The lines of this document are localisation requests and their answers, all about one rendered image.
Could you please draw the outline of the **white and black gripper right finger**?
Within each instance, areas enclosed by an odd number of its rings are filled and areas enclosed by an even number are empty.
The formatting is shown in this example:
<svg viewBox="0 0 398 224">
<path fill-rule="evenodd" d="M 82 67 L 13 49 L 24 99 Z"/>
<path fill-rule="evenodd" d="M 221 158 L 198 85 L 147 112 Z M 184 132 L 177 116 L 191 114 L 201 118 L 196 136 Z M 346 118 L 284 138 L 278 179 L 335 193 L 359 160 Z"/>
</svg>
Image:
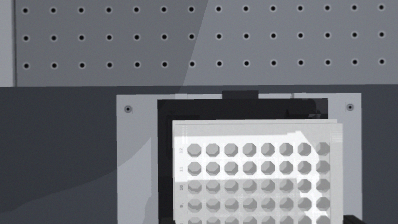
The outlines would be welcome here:
<svg viewBox="0 0 398 224">
<path fill-rule="evenodd" d="M 354 215 L 343 215 L 343 224 L 366 224 Z"/>
</svg>

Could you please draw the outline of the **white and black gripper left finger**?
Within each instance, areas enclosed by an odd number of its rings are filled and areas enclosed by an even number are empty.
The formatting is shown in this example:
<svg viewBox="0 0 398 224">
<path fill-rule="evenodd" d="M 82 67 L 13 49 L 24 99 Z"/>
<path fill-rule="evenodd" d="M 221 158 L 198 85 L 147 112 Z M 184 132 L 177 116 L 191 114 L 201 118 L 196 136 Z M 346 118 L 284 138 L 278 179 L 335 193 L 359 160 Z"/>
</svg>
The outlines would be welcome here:
<svg viewBox="0 0 398 224">
<path fill-rule="evenodd" d="M 165 217 L 161 219 L 160 224 L 176 224 L 175 220 L 172 217 Z"/>
</svg>

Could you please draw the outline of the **grey perforated base plate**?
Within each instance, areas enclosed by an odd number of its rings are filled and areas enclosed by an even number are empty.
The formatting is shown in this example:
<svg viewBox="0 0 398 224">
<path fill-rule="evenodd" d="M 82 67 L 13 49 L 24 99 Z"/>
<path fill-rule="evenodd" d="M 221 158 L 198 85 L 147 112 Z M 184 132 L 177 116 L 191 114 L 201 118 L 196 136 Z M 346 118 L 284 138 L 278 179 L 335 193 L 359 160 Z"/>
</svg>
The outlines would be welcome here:
<svg viewBox="0 0 398 224">
<path fill-rule="evenodd" d="M 398 0 L 11 0 L 13 87 L 398 84 Z"/>
</svg>

